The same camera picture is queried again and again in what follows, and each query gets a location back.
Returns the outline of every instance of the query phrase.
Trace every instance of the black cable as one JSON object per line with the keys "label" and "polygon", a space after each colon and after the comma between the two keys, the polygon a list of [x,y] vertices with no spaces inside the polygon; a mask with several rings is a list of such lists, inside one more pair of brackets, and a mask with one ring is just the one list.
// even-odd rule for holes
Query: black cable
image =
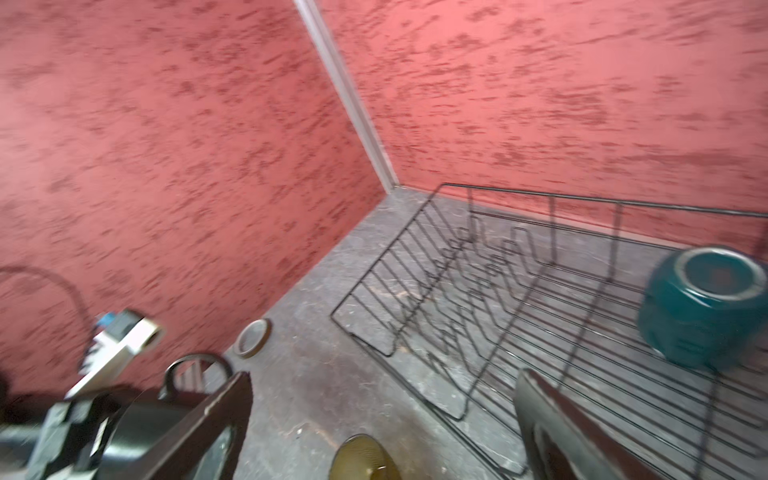
{"label": "black cable", "polygon": [[75,310],[77,311],[78,315],[81,317],[85,325],[85,328],[88,331],[88,340],[85,343],[83,356],[80,358],[77,364],[77,371],[80,372],[80,370],[82,369],[85,363],[85,358],[88,355],[88,351],[91,349],[94,334],[98,329],[96,322],[94,321],[94,318],[88,312],[88,306],[85,304],[85,300],[83,299],[83,296],[80,290],[75,286],[74,283],[65,279],[63,276],[59,275],[58,273],[52,272],[50,270],[46,270],[45,268],[40,268],[38,266],[2,265],[0,266],[0,273],[7,273],[11,275],[15,275],[18,273],[26,273],[28,275],[41,276],[42,278],[45,278],[46,280],[49,280],[55,283],[56,285],[58,285],[59,287],[61,287],[69,295],[70,299],[74,304]]}

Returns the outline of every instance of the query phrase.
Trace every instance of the white corner trim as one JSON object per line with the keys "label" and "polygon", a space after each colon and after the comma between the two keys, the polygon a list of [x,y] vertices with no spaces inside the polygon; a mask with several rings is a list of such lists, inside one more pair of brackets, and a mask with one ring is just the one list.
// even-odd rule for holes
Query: white corner trim
{"label": "white corner trim", "polygon": [[373,170],[379,176],[384,190],[387,193],[391,192],[398,184],[397,176],[384,151],[379,135],[376,133],[376,128],[373,126],[366,108],[362,105],[355,84],[346,70],[344,60],[315,4],[315,0],[293,0],[293,3],[296,4],[306,29],[315,43],[317,52],[320,54],[320,59],[326,66],[333,86],[336,87],[336,92],[344,104],[346,113],[357,131],[360,141],[362,141],[363,148],[366,149]]}

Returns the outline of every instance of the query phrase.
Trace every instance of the wire rack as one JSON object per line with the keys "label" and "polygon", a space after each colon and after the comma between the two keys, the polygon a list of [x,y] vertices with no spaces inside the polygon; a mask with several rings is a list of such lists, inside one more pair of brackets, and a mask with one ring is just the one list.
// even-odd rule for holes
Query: wire rack
{"label": "wire rack", "polygon": [[[574,212],[606,221],[584,228]],[[443,184],[331,318],[501,478],[527,471],[512,400],[523,368],[661,478],[765,478],[766,344],[725,374],[665,361],[635,319],[652,269],[685,245],[628,230],[650,221],[703,240],[766,218]]]}

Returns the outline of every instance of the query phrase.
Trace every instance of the ring handle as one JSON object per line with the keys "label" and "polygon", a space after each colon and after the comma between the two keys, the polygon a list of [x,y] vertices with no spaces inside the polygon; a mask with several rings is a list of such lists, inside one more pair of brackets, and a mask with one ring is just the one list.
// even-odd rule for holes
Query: ring handle
{"label": "ring handle", "polygon": [[207,352],[190,353],[189,355],[185,355],[171,363],[165,370],[163,388],[161,388],[160,393],[157,395],[158,400],[162,400],[164,402],[173,402],[176,399],[179,394],[179,390],[176,388],[176,384],[174,383],[174,374],[176,369],[179,368],[182,363],[190,362],[191,360],[203,360],[204,362],[221,366],[227,379],[232,378],[232,375],[234,375],[232,365],[221,355]]}

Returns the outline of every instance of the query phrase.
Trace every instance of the teal pot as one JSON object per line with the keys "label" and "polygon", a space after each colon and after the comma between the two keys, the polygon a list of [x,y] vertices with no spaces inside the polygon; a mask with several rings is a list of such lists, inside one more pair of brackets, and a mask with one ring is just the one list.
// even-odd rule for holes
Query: teal pot
{"label": "teal pot", "polygon": [[669,361],[723,370],[740,362],[767,319],[764,267],[728,247],[699,247],[654,270],[637,326]]}

